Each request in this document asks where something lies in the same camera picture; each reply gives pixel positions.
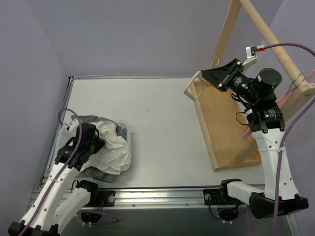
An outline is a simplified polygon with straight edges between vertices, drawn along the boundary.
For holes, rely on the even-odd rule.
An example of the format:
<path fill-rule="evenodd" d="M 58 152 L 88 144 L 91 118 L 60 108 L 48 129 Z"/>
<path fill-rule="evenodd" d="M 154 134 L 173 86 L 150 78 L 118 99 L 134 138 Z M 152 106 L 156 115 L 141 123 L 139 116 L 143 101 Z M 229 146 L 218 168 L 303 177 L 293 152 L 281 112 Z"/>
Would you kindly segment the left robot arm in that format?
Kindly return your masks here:
<path fill-rule="evenodd" d="M 59 149 L 50 176 L 29 211 L 9 226 L 9 235 L 59 236 L 82 207 L 96 205 L 98 185 L 87 180 L 80 181 L 66 200 L 62 198 L 83 164 L 104 145 L 94 124 L 79 124 L 75 137 Z"/>

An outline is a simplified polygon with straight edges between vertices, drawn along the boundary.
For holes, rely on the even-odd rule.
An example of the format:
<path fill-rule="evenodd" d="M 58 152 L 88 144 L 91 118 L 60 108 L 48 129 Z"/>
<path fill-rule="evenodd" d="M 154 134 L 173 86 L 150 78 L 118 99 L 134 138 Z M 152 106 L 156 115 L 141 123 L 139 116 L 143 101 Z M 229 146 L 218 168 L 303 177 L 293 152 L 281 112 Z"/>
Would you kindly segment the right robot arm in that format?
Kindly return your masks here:
<path fill-rule="evenodd" d="M 255 78 L 248 78 L 243 74 L 243 64 L 234 59 L 225 66 L 201 70 L 196 75 L 200 82 L 207 81 L 221 92 L 231 90 L 232 98 L 243 104 L 264 171 L 263 190 L 240 179 L 223 180 L 218 191 L 220 200 L 247 204 L 257 219 L 307 209 L 308 199 L 300 196 L 295 186 L 284 146 L 289 130 L 285 128 L 274 93 L 282 82 L 281 74 L 272 68 L 263 68 Z"/>

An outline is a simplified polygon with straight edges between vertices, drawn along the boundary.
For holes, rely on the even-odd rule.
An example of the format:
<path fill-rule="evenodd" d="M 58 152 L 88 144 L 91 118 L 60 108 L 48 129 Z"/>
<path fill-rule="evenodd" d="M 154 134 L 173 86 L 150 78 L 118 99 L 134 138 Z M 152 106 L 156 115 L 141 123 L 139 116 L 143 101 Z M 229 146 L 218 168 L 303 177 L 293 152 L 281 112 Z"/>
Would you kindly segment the pink hanger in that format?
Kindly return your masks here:
<path fill-rule="evenodd" d="M 242 140 L 246 139 L 250 134 L 251 134 L 251 130 L 250 130 L 250 127 L 248 126 L 243 132 Z"/>
<path fill-rule="evenodd" d="M 315 71 L 313 70 L 308 76 L 303 78 L 297 86 L 295 86 L 294 83 L 291 83 L 291 85 L 289 86 L 289 89 L 285 92 L 285 94 L 276 100 L 278 107 L 281 108 L 289 100 L 289 98 L 291 98 L 291 96 L 295 93 L 297 88 L 303 82 L 309 82 L 310 79 L 312 79 L 314 76 L 315 76 Z"/>

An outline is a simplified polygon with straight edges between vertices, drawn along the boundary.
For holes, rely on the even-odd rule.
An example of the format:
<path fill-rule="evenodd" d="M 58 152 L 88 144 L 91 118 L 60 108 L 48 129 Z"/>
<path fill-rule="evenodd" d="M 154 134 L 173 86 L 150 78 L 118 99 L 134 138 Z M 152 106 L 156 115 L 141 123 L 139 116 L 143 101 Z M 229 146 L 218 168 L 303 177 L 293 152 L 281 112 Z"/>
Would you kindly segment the white skirt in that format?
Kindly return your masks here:
<path fill-rule="evenodd" d="M 113 121 L 99 121 L 93 122 L 93 124 L 99 130 L 99 135 L 105 141 L 105 145 L 98 153 L 89 157 L 81 171 L 94 167 L 107 174 L 120 175 L 130 166 L 128 142 L 122 135 L 118 135 L 119 126 Z"/>

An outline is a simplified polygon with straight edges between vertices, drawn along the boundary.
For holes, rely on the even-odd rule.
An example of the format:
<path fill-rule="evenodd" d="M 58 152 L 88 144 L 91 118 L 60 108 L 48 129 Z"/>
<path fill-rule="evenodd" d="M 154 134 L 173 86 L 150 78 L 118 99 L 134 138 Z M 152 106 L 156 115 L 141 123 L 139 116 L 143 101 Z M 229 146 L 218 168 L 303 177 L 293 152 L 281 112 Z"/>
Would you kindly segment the blue denim skirt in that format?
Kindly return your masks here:
<path fill-rule="evenodd" d="M 122 133 L 123 133 L 123 138 L 127 141 L 127 129 L 126 128 L 122 129 Z"/>

